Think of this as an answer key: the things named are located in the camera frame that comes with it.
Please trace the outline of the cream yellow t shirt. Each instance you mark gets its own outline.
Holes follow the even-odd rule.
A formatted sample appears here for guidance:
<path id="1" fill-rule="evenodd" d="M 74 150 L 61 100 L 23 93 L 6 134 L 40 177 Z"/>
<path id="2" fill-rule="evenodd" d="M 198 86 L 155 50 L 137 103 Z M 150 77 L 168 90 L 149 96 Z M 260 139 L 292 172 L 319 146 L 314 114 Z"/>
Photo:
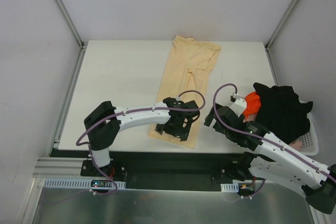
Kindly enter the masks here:
<path id="1" fill-rule="evenodd" d="M 196 41 L 194 38 L 183 38 L 176 36 L 165 66 L 161 85 L 156 101 L 162 101 L 167 97 L 176 97 L 186 90 L 197 90 L 204 97 L 207 90 L 208 77 L 214 69 L 218 55 L 222 47 L 213 42 Z M 182 101 L 195 100 L 197 106 L 203 104 L 202 98 L 190 92 L 182 95 Z M 149 127 L 148 136 L 162 141 L 194 148 L 200 128 L 200 121 L 197 120 L 191 126 L 186 141 L 166 133 L 160 135 L 155 131 L 155 125 Z"/>

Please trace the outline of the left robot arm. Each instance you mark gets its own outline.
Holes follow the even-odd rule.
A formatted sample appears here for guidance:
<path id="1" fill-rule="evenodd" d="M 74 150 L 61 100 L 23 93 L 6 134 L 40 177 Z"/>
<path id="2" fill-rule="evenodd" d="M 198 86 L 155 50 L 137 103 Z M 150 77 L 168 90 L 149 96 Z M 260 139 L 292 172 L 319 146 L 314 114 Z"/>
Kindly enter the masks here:
<path id="1" fill-rule="evenodd" d="M 152 105 L 133 108 L 115 107 L 110 101 L 102 102 L 85 119 L 89 139 L 92 169 L 99 176 L 110 173 L 109 147 L 119 132 L 143 125 L 155 124 L 155 130 L 186 141 L 192 124 L 198 120 L 200 108 L 194 100 L 179 101 L 165 98 Z"/>

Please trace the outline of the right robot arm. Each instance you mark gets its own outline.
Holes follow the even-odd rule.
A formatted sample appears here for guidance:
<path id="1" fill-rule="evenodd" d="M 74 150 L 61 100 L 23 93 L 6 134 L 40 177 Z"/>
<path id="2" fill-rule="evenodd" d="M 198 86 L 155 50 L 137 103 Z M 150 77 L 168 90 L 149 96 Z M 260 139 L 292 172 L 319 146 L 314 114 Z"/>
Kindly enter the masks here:
<path id="1" fill-rule="evenodd" d="M 247 151 L 236 165 L 239 180 L 251 176 L 286 187 L 316 210 L 332 214 L 335 208 L 335 165 L 315 161 L 295 150 L 274 133 L 255 121 L 244 122 L 244 116 L 219 104 L 214 105 L 205 126 L 222 133 Z"/>

